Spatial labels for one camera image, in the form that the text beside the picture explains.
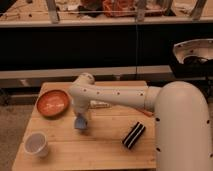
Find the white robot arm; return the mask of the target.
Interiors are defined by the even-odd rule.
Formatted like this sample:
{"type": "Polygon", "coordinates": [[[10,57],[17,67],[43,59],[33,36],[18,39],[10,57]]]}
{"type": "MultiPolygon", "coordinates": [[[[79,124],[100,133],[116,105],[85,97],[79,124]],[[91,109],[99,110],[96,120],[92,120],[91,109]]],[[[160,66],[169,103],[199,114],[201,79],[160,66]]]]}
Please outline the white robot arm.
{"type": "Polygon", "coordinates": [[[213,143],[207,101],[194,85],[174,81],[163,87],[97,86],[89,73],[69,87],[74,112],[92,100],[145,109],[155,117],[156,171],[213,171],[213,143]]]}

